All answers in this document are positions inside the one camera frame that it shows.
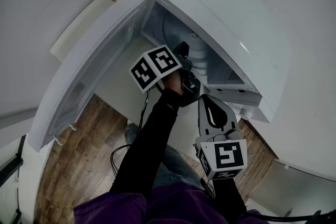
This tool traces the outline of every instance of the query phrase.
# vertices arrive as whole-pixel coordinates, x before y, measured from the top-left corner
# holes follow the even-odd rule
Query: wooden floor
[[[126,144],[124,130],[127,119],[93,96],[85,108],[76,131],[65,130],[60,140],[64,146],[54,144],[47,161],[37,195],[35,223],[73,223],[74,206],[107,192],[114,175],[110,164],[112,151]],[[265,176],[274,156],[243,122],[239,128],[248,146],[248,168],[236,177],[243,199]],[[119,167],[126,148],[115,154]],[[183,156],[204,177],[200,163]]]

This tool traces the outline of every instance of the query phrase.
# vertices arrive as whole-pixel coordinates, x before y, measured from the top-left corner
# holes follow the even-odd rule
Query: hand
[[[169,75],[165,76],[162,79],[163,85],[165,89],[171,89],[177,92],[179,95],[183,94],[182,91],[182,83],[179,71],[175,70]]]

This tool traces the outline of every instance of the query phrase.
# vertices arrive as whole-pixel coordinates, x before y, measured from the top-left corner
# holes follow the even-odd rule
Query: open microwave door
[[[34,150],[77,120],[104,73],[139,34],[147,3],[118,0],[79,39],[39,105],[28,139]]]

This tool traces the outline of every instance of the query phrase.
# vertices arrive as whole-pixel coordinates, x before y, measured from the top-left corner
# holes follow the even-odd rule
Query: person
[[[75,224],[267,223],[242,215],[246,207],[233,179],[214,180],[216,198],[207,195],[196,172],[167,146],[183,94],[179,72],[168,75],[163,84],[138,136],[135,124],[126,129],[132,145],[110,191],[75,207]]]

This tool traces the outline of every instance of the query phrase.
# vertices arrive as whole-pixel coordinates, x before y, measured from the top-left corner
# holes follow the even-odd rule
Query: white cube
[[[144,52],[129,71],[144,93],[160,79],[180,67],[177,58],[166,45],[163,45]]]
[[[246,140],[203,142],[199,160],[209,180],[233,178],[247,167]]]

